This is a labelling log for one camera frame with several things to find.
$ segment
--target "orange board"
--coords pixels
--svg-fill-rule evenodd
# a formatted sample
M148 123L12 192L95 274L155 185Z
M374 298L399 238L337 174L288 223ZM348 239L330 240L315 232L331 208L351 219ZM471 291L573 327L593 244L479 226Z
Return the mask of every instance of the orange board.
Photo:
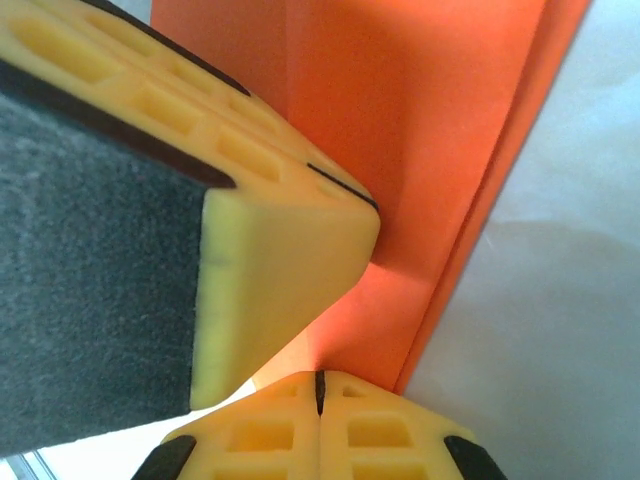
M342 370L401 392L588 0L154 0L152 23L271 103L380 205L372 261L261 386Z

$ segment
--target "yellow plastic piece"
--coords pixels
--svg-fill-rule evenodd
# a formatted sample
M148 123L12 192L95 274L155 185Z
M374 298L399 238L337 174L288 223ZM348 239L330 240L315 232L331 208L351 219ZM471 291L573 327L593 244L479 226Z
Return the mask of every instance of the yellow plastic piece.
M203 205L192 408L230 395L364 272L376 211L307 164L369 193L255 96L77 0L2 0L0 59L234 179Z
M313 372L264 390L172 432L197 444L178 480L314 480L320 423Z
M320 416L314 380L294 374L172 432L197 441L178 480L463 480L444 439L470 431L341 372L325 373Z
M405 398L342 372L326 372L321 478L463 480L444 438L473 434Z

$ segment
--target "orange panel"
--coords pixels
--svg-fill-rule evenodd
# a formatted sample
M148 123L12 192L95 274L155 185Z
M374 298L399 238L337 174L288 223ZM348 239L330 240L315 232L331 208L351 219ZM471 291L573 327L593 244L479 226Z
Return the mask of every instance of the orange panel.
M155 0L153 21L354 174L382 231L360 283L255 380L321 367L401 391L588 0L262 3Z

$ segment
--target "dark gray fabric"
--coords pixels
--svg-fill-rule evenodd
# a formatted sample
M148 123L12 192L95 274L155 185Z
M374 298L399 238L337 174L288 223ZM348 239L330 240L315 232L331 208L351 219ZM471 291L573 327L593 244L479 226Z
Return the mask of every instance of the dark gray fabric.
M206 188L0 92L0 456L188 411Z

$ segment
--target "black rubber edge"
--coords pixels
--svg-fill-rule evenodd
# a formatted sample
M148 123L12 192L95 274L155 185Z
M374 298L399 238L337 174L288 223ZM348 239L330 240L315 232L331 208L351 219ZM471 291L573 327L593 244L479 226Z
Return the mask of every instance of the black rubber edge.
M324 178L331 180L333 183L335 183L336 185L344 188L346 191L354 194L356 197L361 198L362 200L364 200L365 202L367 202L369 205L371 205L373 208L376 209L376 211L379 210L378 208L378 204L375 202L375 200L373 200L372 198L367 197L366 195L363 195L362 193L360 193L359 191L357 191L355 188L350 187L349 185L347 185L346 183L344 183L341 180L338 180L336 177L334 177L333 175L328 174L327 172L325 172L324 170L316 167L315 165L312 165L311 163L307 163L307 167L309 167L311 170L313 170L316 173L319 173L320 175L322 175Z
M209 187L236 187L223 171L3 60L0 88L6 95L25 104L44 105Z
M322 415L324 411L324 396L327 393L327 385L324 378L324 370L316 372L316 406L318 407L318 415Z
M444 439L464 480L507 480L489 453L469 440L450 435Z
M222 80L224 83L226 83L230 87L234 88L238 92L240 92L243 95L246 95L248 97L251 96L251 92L249 92L249 90L247 90L245 87L243 87L240 82L238 82L234 78L230 77L229 75L224 73L222 70L218 70L216 67L214 67L210 63L205 62L203 59L201 59L200 57L198 57L194 53L190 52L189 50L187 50L184 47L181 47L180 45L178 45L173 40L165 37L164 35L162 35L157 30L151 28L146 23L141 22L136 17L134 17L133 15L127 13L126 11L122 10L121 8L117 7L113 3L111 3L111 2L109 2L107 0L82 0L82 1L84 3L86 3L86 4L91 5L92 7L99 8L100 10L102 10L104 12L107 12L107 13L109 13L111 15L114 15L114 16L116 16L118 18L121 18L122 20L124 20L126 22L129 22L131 25L136 27L138 30L141 30L142 32L146 33L147 35L149 35L150 37L154 38L158 42L162 43L165 47L170 48L171 50L173 50L177 54L182 55L184 58L186 58L190 62L195 63L200 68L202 68L203 70L206 70L207 72L209 72L214 77L217 77L218 79Z
M177 480L195 446L196 439L190 435L158 445L131 480Z

